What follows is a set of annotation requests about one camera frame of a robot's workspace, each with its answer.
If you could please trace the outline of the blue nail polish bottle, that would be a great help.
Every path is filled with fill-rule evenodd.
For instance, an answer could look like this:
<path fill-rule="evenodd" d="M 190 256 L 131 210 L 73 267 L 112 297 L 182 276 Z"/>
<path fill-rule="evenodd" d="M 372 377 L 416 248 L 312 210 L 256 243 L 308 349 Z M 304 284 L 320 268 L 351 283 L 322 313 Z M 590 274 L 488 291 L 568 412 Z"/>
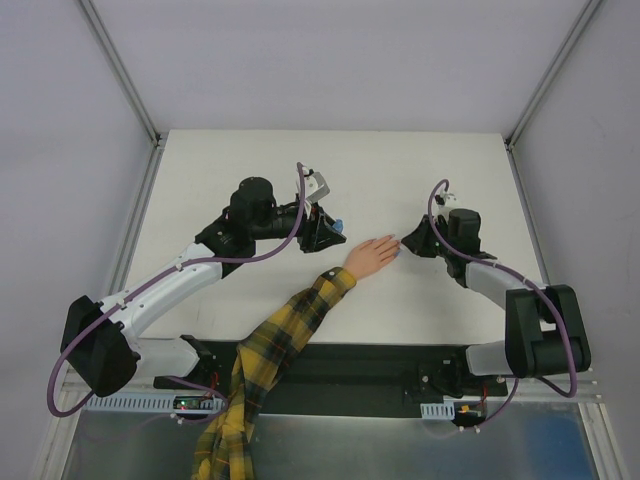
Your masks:
<path fill-rule="evenodd" d="M 332 225 L 332 228 L 338 232 L 338 233 L 342 233 L 344 230 L 344 224 L 343 221 L 341 219 L 336 219 Z"/>

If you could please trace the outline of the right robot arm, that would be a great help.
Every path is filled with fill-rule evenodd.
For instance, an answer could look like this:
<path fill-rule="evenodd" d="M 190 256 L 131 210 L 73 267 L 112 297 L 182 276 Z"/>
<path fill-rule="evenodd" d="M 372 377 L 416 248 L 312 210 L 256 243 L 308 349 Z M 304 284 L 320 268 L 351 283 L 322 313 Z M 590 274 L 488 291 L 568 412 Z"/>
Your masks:
<path fill-rule="evenodd" d="M 500 307 L 502 340 L 471 345 L 450 369 L 452 387 L 473 394 L 486 376 L 534 378 L 565 398 L 578 389 L 577 374 L 591 366 L 591 352 L 573 288 L 536 283 L 481 250 L 478 212 L 454 208 L 422 217 L 401 243 L 421 258 L 441 258 L 447 274 Z"/>

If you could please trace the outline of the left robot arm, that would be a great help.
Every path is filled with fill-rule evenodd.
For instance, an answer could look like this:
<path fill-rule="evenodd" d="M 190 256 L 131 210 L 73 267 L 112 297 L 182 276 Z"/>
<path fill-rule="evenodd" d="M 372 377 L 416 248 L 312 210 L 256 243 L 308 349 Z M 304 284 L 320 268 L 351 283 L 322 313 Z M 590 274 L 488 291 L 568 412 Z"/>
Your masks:
<path fill-rule="evenodd" d="M 174 260 L 131 287 L 97 302 L 87 296 L 68 311 L 61 355 L 97 397 L 110 396 L 131 380 L 182 381 L 188 388 L 211 386 L 214 355 L 194 336 L 146 339 L 145 331 L 173 307 L 237 270 L 256 263 L 260 240 L 297 241 L 304 253 L 345 243 L 338 221 L 319 202 L 330 192 L 323 176 L 304 169 L 293 202 L 279 205 L 272 184 L 244 179 L 221 215 Z"/>

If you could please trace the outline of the mannequin hand with nails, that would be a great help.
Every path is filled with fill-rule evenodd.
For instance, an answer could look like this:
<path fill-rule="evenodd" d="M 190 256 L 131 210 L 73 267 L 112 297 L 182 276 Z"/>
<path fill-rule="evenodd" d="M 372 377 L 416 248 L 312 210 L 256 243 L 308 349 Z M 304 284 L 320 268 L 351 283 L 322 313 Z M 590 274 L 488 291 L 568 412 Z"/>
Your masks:
<path fill-rule="evenodd" d="M 389 265 L 397 257 L 400 248 L 401 242 L 393 235 L 367 240 L 351 250 L 342 268 L 360 281 Z"/>

